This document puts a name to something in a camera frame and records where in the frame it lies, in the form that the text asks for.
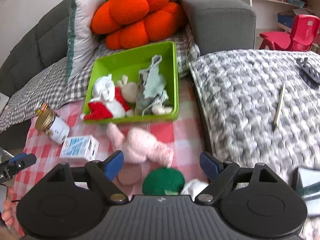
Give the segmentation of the person's left hand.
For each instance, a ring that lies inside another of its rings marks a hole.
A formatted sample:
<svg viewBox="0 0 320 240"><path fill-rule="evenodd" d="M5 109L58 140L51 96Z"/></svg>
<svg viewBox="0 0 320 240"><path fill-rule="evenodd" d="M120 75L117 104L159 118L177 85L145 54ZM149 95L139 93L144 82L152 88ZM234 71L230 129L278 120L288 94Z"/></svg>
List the person's left hand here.
<svg viewBox="0 0 320 240"><path fill-rule="evenodd" d="M11 197L12 187L1 184L1 239L15 239L9 227L13 223Z"/></svg>

